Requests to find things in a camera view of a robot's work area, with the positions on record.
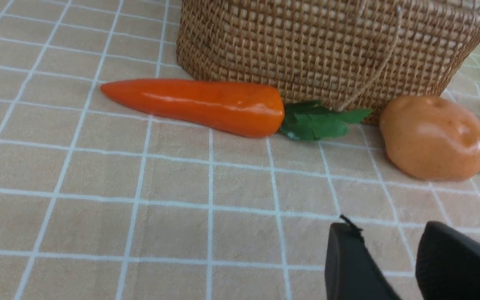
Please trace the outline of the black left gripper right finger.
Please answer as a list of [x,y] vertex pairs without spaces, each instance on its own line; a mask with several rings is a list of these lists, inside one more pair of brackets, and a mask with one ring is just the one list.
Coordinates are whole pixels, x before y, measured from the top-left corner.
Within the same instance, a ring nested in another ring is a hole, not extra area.
[[427,222],[415,278],[425,300],[480,300],[480,243],[442,222]]

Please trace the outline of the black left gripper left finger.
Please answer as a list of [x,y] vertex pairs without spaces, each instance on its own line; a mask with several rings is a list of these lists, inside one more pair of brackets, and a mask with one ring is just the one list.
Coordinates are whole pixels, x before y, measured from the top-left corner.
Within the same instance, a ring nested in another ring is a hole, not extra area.
[[325,262],[328,300],[400,300],[365,245],[362,228],[341,215],[331,224]]

